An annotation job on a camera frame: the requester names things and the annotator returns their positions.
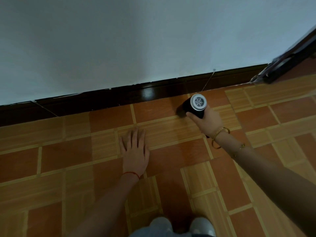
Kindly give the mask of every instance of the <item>shoe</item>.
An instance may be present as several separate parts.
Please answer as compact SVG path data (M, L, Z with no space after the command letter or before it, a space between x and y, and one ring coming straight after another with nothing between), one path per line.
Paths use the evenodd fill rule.
M172 224L166 217L157 217L153 219L149 226L166 232L173 232Z
M189 231L192 234L203 234L216 237L213 225L204 217L195 218L190 225Z

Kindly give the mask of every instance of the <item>person's left hand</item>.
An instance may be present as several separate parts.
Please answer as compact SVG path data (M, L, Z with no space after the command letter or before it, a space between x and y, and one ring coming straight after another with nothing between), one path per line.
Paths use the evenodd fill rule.
M127 133L127 142L124 144L120 137L119 145L123 155L123 173L135 172L138 176L144 174L149 160L149 149L145 144L145 130L138 128Z

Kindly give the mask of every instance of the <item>gold bracelet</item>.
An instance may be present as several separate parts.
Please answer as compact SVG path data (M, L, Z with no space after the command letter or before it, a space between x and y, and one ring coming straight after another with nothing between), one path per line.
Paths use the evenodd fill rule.
M226 127L220 128L220 129L215 133L215 135L214 135L214 137L213 137L213 139L212 139L212 147L215 148L215 149L221 148L221 147L214 147L213 144L214 144L214 141L215 141L216 136L217 136L223 129L226 129L226 130L228 131L228 134L230 134L230 129L228 129L228 128L226 128Z
M245 144L245 143L242 143L241 146L240 146L240 148L239 148L239 150L233 152L234 157L236 157L236 155L238 154L238 152L239 152L242 148L245 148L245 147L246 147L246 144Z

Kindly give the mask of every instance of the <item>red string bracelet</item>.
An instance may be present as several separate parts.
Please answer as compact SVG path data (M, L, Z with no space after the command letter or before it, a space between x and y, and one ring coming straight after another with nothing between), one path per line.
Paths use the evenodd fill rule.
M123 173L123 175L124 175L124 174L128 174L128 173L131 173L131 174L137 175L138 179L140 180L139 175L138 175L137 173L135 173L135 172L132 172L132 171L127 171L127 172L124 172L124 173Z

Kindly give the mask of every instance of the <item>bracelet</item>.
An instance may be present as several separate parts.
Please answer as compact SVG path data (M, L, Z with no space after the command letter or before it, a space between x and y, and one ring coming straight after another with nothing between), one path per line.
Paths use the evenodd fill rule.
M244 148L244 147L246 147L246 144L245 144L245 143L242 143L242 144L241 144L241 146L240 146L240 148L239 148L239 150L238 150L238 151L233 152L234 157L236 157L236 156L237 156L237 154L238 154L238 152L239 152L242 148Z
M126 171L126 172L124 172L122 175L124 175L124 174L128 174L128 173L131 173L131 174L137 175L138 179L140 180L139 175L138 175L137 173L135 173L135 172L132 172L132 171Z
M212 139L212 147L215 148L215 149L221 148L221 147L214 147L213 144L214 144L214 141L215 141L216 136L217 136L223 129L226 129L226 130L228 131L228 134L230 134L230 129L228 129L228 128L226 128L226 127L220 128L220 129L215 133L215 135L214 135L214 137L213 137L213 139Z

